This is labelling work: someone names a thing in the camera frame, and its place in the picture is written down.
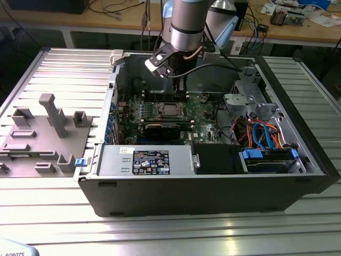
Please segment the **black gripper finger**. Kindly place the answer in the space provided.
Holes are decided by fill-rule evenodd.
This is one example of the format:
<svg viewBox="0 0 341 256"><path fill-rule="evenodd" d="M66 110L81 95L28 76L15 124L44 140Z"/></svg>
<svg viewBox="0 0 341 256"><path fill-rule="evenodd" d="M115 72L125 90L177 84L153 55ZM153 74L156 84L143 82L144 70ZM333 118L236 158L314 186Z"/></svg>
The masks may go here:
<svg viewBox="0 0 341 256"><path fill-rule="evenodd" d="M187 81L187 76L173 79L173 89L174 89L173 100L175 102L187 102L186 81Z"/></svg>

